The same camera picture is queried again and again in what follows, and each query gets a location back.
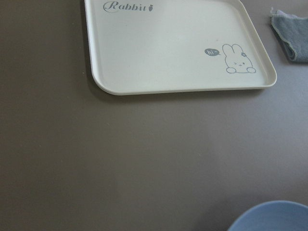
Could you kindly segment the blue plate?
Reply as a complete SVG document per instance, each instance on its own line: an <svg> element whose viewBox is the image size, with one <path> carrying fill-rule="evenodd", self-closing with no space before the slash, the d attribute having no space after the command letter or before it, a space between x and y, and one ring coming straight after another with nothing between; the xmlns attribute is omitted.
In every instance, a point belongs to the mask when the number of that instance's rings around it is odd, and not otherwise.
<svg viewBox="0 0 308 231"><path fill-rule="evenodd" d="M269 201L241 214L230 231L306 231L308 207L291 201Z"/></svg>

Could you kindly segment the cream rabbit tray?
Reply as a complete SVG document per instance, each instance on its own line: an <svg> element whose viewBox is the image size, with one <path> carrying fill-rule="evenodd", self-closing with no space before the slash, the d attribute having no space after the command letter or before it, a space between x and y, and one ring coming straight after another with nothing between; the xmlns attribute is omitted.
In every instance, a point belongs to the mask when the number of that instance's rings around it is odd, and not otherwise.
<svg viewBox="0 0 308 231"><path fill-rule="evenodd" d="M87 0L95 83L113 95L265 89L275 68L239 0Z"/></svg>

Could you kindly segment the grey folded cloth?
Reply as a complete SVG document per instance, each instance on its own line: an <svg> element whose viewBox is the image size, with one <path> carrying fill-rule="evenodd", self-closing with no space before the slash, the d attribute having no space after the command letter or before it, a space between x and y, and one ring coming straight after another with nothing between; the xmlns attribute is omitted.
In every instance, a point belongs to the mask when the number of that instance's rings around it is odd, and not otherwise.
<svg viewBox="0 0 308 231"><path fill-rule="evenodd" d="M308 18L271 9L271 26L280 39L288 59L308 62Z"/></svg>

